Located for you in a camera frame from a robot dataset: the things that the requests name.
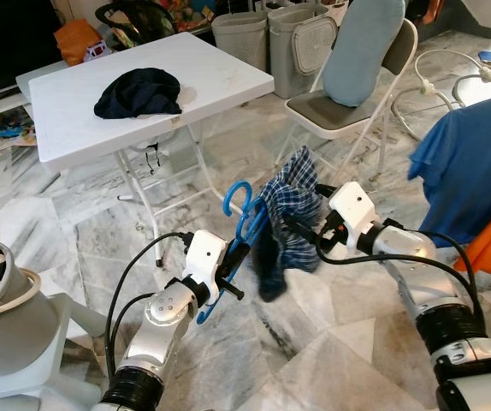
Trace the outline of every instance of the blue plaid cloth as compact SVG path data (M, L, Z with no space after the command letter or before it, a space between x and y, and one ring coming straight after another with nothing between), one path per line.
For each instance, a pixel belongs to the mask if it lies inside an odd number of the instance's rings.
M317 173L308 148L303 146L270 180L259 196L266 203L273 238L278 244L276 270L299 268L313 272L320 263L316 248L284 226L283 214L290 214L311 227L318 224L322 199L314 191Z

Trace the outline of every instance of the gray plastic basket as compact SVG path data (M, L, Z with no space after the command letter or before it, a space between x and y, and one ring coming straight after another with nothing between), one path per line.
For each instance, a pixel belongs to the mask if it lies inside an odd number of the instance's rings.
M264 11L220 15L211 23L217 47L253 67L266 71Z
M301 3L269 13L270 71L274 76L274 93L291 98L311 87L316 73L302 75L295 67L293 57L293 31L300 24L315 21L327 13L319 4Z

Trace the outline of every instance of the folding chair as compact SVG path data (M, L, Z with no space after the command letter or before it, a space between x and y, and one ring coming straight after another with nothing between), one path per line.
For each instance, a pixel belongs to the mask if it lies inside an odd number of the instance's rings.
M356 139L352 149L348 152L344 163L338 169L320 154L315 152L312 153L314 159L319 159L330 169L335 171L336 174L334 179L337 180L342 170L352 159L354 152L358 149L361 141L366 136L375 119L380 114L383 114L384 120L381 143L370 139L381 148L377 169L377 172L381 173L384 164L384 152L387 142L389 103L392 96L392 91L398 84L401 75L411 62L415 51L417 50L417 42L417 29L410 21L403 20L403 24L401 25L398 35L382 61L382 67L390 71L395 77L390 84L390 87L384 94L384 97L382 97L378 104L374 104L372 101L370 101L370 99L368 99L359 107L347 107L335 103L335 101L325 95L323 90L317 90L318 83L325 68L324 63L314 81L314 84L312 85L311 90L304 94L300 94L295 98L291 98L285 103L287 114L295 121L295 124L293 124L293 127L289 132L286 142L282 146L275 164L280 162L281 156L285 152L287 146L289 146L290 142L292 142L294 145L298 144L297 137L294 136L294 133L299 125L303 126L318 137L326 140L334 140L337 137L360 127L361 125L364 125L361 134Z

